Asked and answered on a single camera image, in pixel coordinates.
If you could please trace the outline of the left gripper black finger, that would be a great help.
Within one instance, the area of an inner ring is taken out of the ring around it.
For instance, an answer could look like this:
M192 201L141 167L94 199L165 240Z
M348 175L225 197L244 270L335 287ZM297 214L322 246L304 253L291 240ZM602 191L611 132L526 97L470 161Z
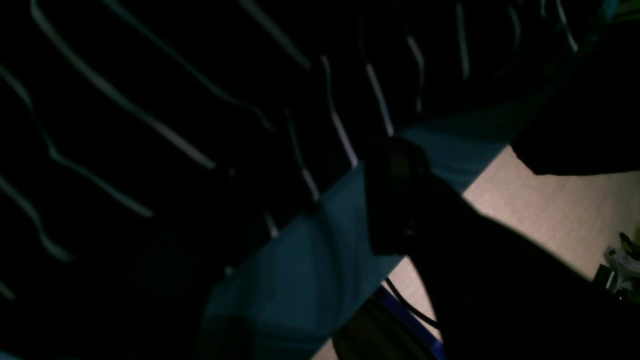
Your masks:
M407 256L448 360L637 360L639 306L475 210L400 137L365 152L372 252Z

